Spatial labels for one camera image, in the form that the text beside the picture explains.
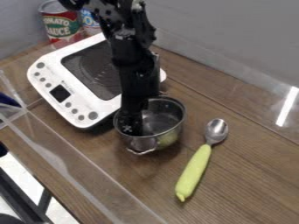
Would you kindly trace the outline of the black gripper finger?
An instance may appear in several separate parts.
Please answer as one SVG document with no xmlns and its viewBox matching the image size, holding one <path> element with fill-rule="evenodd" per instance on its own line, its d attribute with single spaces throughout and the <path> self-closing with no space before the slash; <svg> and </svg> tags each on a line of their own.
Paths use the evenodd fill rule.
<svg viewBox="0 0 299 224">
<path fill-rule="evenodd" d="M 121 72 L 122 107 L 118 113 L 121 131 L 131 136 L 141 137 L 142 110 L 146 100 L 159 95 L 161 71 L 129 69 Z"/>
</svg>

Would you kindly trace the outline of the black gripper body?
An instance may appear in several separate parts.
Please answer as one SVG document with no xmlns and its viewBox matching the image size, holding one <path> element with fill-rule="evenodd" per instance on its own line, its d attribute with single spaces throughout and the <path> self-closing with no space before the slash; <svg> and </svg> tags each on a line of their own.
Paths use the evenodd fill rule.
<svg viewBox="0 0 299 224">
<path fill-rule="evenodd" d="M 110 27 L 105 36 L 111 47 L 123 88 L 157 88 L 161 72 L 159 59 L 150 46 L 157 40 L 155 28 Z"/>
</svg>

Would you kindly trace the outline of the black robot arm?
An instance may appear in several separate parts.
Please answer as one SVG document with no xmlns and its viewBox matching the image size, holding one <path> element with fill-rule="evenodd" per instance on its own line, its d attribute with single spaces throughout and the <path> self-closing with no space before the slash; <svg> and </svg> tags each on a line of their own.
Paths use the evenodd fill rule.
<svg viewBox="0 0 299 224">
<path fill-rule="evenodd" d="M 101 25 L 111 48 L 111 60 L 122 85 L 122 106 L 117 127 L 133 136 L 143 135 L 146 101 L 159 95 L 161 68 L 150 46 L 155 27 L 146 13 L 146 0 L 59 0 L 67 10 L 87 8 Z"/>
</svg>

